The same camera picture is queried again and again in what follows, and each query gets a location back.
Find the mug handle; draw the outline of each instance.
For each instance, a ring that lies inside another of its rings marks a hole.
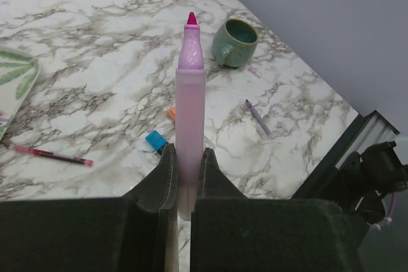
[[[218,64],[224,64],[225,63],[225,59],[227,58],[227,56],[230,54],[230,52],[233,50],[234,48],[230,45],[227,44],[225,46],[223,46],[223,48],[221,49],[221,51],[217,54],[217,56],[215,57],[215,61]]]

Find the mug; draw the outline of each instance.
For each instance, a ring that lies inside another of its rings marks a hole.
[[[212,42],[212,54],[218,64],[240,67],[253,56],[258,34],[253,27],[239,19],[227,20],[218,29]]]

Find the white marble surface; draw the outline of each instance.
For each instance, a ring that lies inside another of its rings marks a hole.
[[[145,142],[174,140],[166,110],[190,11],[208,69],[205,134],[222,170],[249,197],[288,198],[357,113],[237,0],[0,0],[0,45],[37,56],[29,99],[0,142],[0,199],[120,196],[158,161]],[[228,17],[260,34],[251,64],[219,67],[212,37]],[[263,141],[249,99],[273,137]],[[25,145],[92,159],[92,168],[20,155]],[[188,270],[189,224],[179,224]]]

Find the purple pen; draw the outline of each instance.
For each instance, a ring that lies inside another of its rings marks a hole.
[[[191,219],[204,145],[205,75],[200,27],[191,12],[176,69],[178,215]]]
[[[257,110],[252,105],[252,103],[249,102],[248,99],[246,99],[245,104],[248,106],[249,111],[252,113],[252,116],[254,116],[256,122],[259,123],[260,127],[265,132],[266,136],[270,136],[272,134],[272,132],[269,130],[269,128],[266,125],[265,121],[263,121],[261,115],[257,112]]]

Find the plate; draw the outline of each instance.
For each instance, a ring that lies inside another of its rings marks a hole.
[[[0,47],[0,140],[39,73],[37,59],[19,50]]]

